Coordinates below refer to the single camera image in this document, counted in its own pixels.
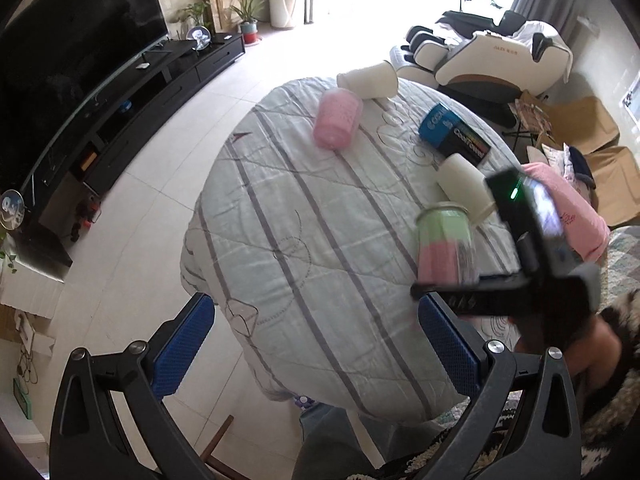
white massage chair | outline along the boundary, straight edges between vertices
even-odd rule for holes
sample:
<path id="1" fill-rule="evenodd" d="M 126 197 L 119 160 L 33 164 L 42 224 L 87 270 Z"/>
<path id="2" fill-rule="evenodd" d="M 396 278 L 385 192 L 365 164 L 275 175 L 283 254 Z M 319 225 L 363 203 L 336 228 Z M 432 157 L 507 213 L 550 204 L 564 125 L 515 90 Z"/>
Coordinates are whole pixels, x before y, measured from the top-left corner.
<path id="1" fill-rule="evenodd" d="M 513 102 L 524 90 L 542 94 L 573 63 L 571 50 L 548 23 L 507 10 L 499 25 L 475 14 L 444 13 L 432 27 L 412 27 L 407 44 L 391 50 L 398 77 L 444 93 Z"/>

pants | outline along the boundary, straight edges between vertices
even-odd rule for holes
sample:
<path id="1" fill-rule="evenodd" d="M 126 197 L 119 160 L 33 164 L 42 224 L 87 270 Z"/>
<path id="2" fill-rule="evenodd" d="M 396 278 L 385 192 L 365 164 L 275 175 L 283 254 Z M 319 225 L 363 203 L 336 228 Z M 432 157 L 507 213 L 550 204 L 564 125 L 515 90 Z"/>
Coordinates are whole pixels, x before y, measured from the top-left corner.
<path id="1" fill-rule="evenodd" d="M 427 422 L 395 426 L 361 416 L 364 427 L 386 462 L 420 453 L 442 430 Z M 372 474 L 375 468 L 360 449 L 344 409 L 317 404 L 300 415 L 303 445 L 291 480 L 333 480 Z"/>

phone screen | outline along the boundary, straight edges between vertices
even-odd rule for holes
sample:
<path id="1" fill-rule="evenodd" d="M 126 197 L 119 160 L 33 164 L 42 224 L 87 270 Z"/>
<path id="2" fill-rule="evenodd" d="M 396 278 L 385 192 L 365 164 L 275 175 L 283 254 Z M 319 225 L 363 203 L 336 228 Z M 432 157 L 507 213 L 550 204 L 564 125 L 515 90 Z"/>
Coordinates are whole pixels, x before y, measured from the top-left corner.
<path id="1" fill-rule="evenodd" d="M 534 200 L 532 205 L 536 212 L 538 224 L 540 224 L 540 228 L 542 229 L 542 234 L 545 237 L 562 236 L 564 232 L 562 222 L 556 211 L 554 201 L 546 190 L 546 187 L 532 178 L 525 178 L 523 184 L 531 191 L 530 196 L 532 196 Z"/>

round table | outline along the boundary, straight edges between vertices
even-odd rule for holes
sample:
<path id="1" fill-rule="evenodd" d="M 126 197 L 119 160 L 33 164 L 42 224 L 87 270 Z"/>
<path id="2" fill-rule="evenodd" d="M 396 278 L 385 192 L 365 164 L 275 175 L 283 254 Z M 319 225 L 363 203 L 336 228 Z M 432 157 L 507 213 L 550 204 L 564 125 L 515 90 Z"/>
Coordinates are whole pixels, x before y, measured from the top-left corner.
<path id="1" fill-rule="evenodd" d="M 483 173 L 518 162 L 471 111 L 405 80 L 395 98 L 365 101 L 350 147 L 322 150 L 312 125 L 334 86 L 328 78 L 291 81 L 239 123 L 196 203 L 182 283 L 219 304 L 271 399 L 306 395 L 386 420 L 430 420 L 461 397 L 409 295 L 415 218 L 447 200 L 435 179 L 441 159 L 418 126 L 442 102 L 492 146 Z M 496 214 L 475 230 L 474 244 L 482 274 L 518 268 Z M 478 328 L 513 346 L 505 320 Z"/>

pink blanket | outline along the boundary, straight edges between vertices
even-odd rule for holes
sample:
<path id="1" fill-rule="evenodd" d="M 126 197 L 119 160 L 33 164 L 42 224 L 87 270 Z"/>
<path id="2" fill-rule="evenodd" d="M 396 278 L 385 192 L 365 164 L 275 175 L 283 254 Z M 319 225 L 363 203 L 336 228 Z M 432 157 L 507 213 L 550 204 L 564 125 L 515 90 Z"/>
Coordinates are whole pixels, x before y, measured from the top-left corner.
<path id="1" fill-rule="evenodd" d="M 525 173 L 542 182 L 556 203 L 569 245 L 583 260 L 595 262 L 609 242 L 604 218 L 550 166 L 542 162 L 523 165 Z"/>

